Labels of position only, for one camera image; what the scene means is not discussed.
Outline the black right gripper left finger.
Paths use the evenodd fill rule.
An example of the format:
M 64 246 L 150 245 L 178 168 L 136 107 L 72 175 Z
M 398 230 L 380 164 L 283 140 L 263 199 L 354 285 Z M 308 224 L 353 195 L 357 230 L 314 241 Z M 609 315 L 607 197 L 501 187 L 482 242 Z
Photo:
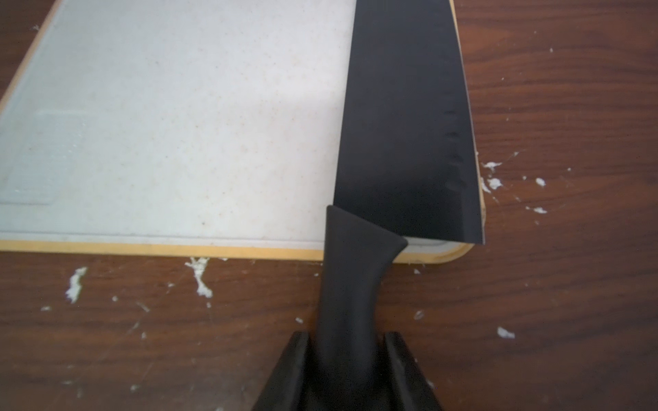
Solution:
M 308 332 L 294 332 L 264 385 L 253 411 L 298 411 L 310 347 Z

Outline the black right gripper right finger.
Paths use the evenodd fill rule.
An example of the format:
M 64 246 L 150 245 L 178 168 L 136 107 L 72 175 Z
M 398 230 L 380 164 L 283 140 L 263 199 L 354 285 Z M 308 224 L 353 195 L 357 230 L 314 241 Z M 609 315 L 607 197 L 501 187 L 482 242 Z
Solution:
M 415 357 L 400 333 L 384 335 L 392 410 L 442 411 Z

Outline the black cleaver knife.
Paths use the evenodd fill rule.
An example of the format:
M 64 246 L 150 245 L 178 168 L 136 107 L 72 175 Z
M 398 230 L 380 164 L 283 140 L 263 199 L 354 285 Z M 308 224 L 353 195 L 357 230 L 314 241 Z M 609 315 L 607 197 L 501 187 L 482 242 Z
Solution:
M 307 410 L 392 410 L 380 283 L 411 238 L 484 241 L 481 183 L 452 6 L 360 1 Z

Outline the white cutting board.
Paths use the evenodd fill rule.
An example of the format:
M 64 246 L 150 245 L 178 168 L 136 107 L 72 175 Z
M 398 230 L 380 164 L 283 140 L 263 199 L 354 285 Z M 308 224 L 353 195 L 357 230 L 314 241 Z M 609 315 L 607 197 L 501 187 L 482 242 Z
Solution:
M 2 250 L 321 260 L 358 2 L 54 3 L 1 101 Z

